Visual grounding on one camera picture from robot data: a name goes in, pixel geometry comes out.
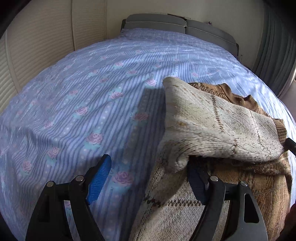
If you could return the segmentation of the brown plaid knit sweater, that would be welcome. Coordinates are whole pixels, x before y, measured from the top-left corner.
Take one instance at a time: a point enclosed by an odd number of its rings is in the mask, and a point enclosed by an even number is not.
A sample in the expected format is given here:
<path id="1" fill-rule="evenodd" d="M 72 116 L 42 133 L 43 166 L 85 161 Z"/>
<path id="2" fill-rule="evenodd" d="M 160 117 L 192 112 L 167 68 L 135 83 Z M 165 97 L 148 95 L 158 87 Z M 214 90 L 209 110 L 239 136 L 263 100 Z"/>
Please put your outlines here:
<path id="1" fill-rule="evenodd" d="M 189 161 L 223 182 L 250 185 L 269 240 L 284 227 L 292 191 L 287 130 L 227 84 L 163 80 L 165 133 L 130 240 L 189 240 L 205 205 L 187 177 Z"/>

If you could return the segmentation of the green curtain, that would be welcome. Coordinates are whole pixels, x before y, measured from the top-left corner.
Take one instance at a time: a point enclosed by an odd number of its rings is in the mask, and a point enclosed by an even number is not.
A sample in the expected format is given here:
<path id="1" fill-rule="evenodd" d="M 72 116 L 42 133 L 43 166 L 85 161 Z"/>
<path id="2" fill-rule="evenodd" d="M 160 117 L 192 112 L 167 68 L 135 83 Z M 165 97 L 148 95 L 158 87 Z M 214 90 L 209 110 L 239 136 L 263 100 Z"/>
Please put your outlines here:
<path id="1" fill-rule="evenodd" d="M 265 4 L 261 42 L 252 71 L 279 96 L 294 65 L 295 39 L 276 12 Z"/>

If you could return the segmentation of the grey padded headboard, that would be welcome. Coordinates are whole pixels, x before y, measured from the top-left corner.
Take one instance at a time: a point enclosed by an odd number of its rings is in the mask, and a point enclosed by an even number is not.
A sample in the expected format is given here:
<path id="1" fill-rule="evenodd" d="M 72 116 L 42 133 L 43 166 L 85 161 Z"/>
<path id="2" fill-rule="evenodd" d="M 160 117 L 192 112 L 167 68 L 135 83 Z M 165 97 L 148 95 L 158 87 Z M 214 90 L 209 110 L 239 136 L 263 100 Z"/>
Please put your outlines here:
<path id="1" fill-rule="evenodd" d="M 188 20 L 170 14 L 132 14 L 122 20 L 121 29 L 154 29 L 187 34 L 218 45 L 234 57 L 239 56 L 239 45 L 229 33 L 210 24 Z"/>

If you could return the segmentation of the blue floral striped duvet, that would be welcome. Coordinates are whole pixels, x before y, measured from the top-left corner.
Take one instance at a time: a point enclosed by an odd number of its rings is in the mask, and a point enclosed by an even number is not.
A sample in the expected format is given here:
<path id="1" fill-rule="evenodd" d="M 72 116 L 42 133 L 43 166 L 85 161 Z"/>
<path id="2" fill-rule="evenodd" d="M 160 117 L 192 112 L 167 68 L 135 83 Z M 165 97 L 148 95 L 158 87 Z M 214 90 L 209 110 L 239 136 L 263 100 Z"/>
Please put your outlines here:
<path id="1" fill-rule="evenodd" d="M 112 168 L 91 211 L 106 240 L 128 239 L 164 134 L 168 76 L 251 95 L 295 138 L 287 107 L 228 51 L 181 33 L 124 30 L 43 70 L 2 112 L 1 214 L 17 240 L 44 185 L 85 174 L 103 154 Z"/>

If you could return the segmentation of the cream louvered wardrobe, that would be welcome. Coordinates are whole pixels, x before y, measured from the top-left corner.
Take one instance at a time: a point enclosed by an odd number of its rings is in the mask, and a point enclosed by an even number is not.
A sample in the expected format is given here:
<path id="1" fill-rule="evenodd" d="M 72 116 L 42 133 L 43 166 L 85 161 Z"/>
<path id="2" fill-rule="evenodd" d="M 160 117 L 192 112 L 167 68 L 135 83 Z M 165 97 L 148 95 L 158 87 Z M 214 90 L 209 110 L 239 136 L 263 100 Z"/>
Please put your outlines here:
<path id="1" fill-rule="evenodd" d="M 1 110 L 45 68 L 106 39 L 106 1 L 30 1 L 1 36 Z"/>

